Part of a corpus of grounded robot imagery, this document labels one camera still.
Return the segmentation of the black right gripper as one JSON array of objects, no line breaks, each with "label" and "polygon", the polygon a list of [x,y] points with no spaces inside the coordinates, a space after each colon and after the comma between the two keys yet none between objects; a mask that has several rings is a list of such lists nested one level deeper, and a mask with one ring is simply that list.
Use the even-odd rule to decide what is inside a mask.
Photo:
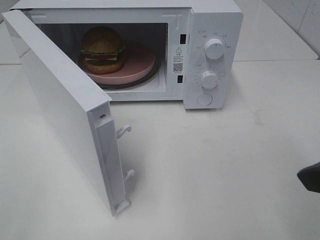
[{"label": "black right gripper", "polygon": [[320,193],[320,163],[307,166],[297,173],[303,186],[310,192]]}]

